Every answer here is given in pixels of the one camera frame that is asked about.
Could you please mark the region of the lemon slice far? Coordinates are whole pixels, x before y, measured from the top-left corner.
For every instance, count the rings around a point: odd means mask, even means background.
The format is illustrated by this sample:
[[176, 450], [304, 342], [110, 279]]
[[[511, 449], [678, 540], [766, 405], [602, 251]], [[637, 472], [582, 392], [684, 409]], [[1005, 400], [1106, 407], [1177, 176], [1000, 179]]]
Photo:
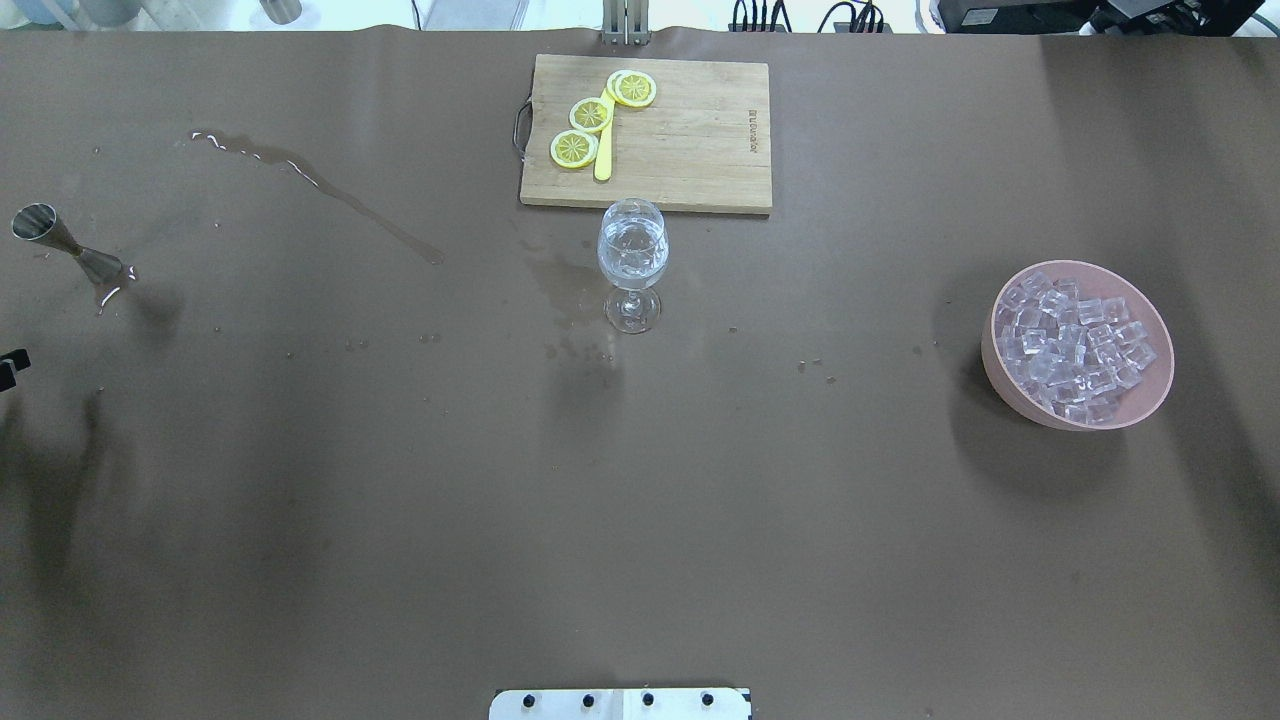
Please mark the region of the lemon slice far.
[[611, 96], [627, 108], [648, 108], [655, 99], [658, 86], [655, 79], [641, 70], [616, 70], [608, 79]]

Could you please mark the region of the steel double jigger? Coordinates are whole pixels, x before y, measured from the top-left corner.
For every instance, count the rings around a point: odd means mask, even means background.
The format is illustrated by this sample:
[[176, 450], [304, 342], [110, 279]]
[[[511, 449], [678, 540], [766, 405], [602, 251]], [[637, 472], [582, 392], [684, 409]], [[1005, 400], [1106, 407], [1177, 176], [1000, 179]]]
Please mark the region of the steel double jigger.
[[133, 266], [119, 258], [81, 245], [67, 228], [58, 210], [46, 202], [32, 202], [12, 219], [12, 233], [31, 243], [70, 256], [95, 286], [123, 284], [137, 279]]

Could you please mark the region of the lemon slice near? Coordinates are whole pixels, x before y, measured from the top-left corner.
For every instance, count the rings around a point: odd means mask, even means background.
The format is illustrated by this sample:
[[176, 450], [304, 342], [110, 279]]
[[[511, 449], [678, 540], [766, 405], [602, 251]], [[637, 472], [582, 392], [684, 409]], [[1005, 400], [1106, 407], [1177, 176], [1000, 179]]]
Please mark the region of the lemon slice near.
[[585, 131], [564, 129], [549, 142], [549, 156], [557, 167], [576, 170], [591, 165], [599, 151], [599, 138]]

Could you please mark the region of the aluminium frame post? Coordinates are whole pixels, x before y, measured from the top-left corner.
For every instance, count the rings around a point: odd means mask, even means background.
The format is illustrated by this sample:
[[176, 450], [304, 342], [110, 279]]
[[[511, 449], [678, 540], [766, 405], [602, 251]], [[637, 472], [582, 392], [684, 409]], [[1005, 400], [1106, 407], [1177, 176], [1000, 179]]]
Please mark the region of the aluminium frame post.
[[600, 38], [604, 45], [645, 46], [652, 41], [648, 0], [602, 1]]

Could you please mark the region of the bamboo cutting board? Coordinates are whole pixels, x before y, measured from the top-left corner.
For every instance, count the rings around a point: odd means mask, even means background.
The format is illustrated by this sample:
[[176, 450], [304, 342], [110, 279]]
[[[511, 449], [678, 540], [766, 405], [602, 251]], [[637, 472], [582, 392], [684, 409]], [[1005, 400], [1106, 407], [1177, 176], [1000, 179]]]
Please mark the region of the bamboo cutting board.
[[[558, 167], [550, 143], [568, 129], [571, 106], [599, 94], [617, 70], [649, 74], [655, 100], [646, 108], [618, 108], [611, 178]], [[764, 63], [541, 54], [530, 100], [518, 191], [526, 205], [607, 208], [640, 197], [663, 211], [772, 214], [771, 73]]]

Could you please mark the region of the lemon slice middle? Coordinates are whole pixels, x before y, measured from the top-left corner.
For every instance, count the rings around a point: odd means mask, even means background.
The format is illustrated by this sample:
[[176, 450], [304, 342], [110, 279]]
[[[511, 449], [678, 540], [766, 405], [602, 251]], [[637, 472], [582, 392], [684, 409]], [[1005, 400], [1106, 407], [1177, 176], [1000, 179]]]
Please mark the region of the lemon slice middle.
[[614, 119], [614, 100], [611, 97], [584, 97], [570, 109], [572, 129], [588, 135], [600, 135], [611, 128]]

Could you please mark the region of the clear wine glass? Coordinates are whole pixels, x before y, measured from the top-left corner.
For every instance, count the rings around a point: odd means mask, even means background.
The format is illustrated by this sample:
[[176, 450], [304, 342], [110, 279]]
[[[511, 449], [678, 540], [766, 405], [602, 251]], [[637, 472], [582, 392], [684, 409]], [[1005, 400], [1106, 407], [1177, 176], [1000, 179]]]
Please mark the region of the clear wine glass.
[[623, 334], [641, 334], [657, 324], [660, 296], [655, 286], [669, 260], [666, 220], [659, 208], [645, 199], [613, 202], [602, 218], [596, 260], [611, 283], [604, 313]]

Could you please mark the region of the lemon slice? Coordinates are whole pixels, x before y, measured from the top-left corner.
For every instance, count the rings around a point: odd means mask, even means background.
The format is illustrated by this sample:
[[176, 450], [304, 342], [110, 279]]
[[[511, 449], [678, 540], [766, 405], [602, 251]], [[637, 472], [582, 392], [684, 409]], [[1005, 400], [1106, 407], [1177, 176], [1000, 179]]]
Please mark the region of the lemon slice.
[[611, 96], [627, 108], [648, 108], [655, 99], [658, 86], [655, 79], [641, 70], [616, 70], [608, 79]]
[[584, 97], [570, 109], [572, 129], [588, 135], [600, 135], [611, 128], [614, 119], [614, 100], [611, 97]]
[[585, 131], [564, 129], [549, 142], [549, 156], [557, 167], [576, 170], [591, 165], [599, 151], [599, 138]]

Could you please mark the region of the pink bowl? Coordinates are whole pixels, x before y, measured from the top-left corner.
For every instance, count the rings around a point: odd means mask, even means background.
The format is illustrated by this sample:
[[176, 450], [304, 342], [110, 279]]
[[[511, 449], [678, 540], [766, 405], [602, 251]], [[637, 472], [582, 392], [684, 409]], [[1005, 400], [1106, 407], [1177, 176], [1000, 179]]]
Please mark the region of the pink bowl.
[[1119, 274], [1074, 260], [1038, 263], [1005, 282], [980, 356], [1010, 409], [1079, 432], [1133, 427], [1155, 414], [1176, 366], [1156, 306]]

